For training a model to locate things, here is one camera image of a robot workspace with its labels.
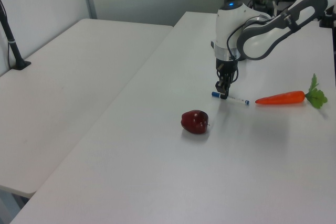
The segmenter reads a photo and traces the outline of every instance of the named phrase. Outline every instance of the white table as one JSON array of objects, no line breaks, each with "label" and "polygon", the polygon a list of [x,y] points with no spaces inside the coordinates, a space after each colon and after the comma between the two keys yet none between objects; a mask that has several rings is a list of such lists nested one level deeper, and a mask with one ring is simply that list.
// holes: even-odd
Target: white table
[{"label": "white table", "polygon": [[[211,97],[216,14],[186,13],[14,219],[45,223],[333,223],[336,92],[331,30],[312,23],[266,59],[239,63],[231,95],[308,90],[329,98],[250,106]],[[200,109],[193,135],[182,113]]]},{"label": "white table", "polygon": [[172,27],[84,19],[0,78],[0,189],[31,197]]}]

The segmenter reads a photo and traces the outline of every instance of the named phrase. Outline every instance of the green carrot top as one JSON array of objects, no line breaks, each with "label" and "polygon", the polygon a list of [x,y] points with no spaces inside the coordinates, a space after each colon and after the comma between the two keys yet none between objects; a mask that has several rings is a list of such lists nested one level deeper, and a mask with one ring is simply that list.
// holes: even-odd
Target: green carrot top
[{"label": "green carrot top", "polygon": [[328,101],[327,97],[324,96],[324,93],[321,90],[318,90],[317,87],[317,78],[316,75],[313,75],[313,78],[311,79],[311,85],[308,90],[308,93],[304,96],[307,98],[307,100],[311,103],[311,105],[319,109],[322,107],[324,103]]}]

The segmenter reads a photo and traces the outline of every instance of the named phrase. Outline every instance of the carrot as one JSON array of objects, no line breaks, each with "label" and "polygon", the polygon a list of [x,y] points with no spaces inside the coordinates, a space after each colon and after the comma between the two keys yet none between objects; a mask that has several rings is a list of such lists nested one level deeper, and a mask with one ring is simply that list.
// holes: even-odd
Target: carrot
[{"label": "carrot", "polygon": [[265,97],[258,99],[258,104],[291,104],[303,102],[305,99],[305,93],[302,91],[292,91],[283,94],[273,95],[271,97]]},{"label": "carrot", "polygon": [[292,91],[283,94],[273,95],[271,97],[265,97],[258,99],[256,103],[258,104],[292,104],[303,102],[305,98],[311,103],[311,105],[319,109],[328,99],[324,96],[321,90],[318,90],[316,86],[318,85],[316,75],[313,75],[311,79],[311,85],[307,94],[303,91]]}]

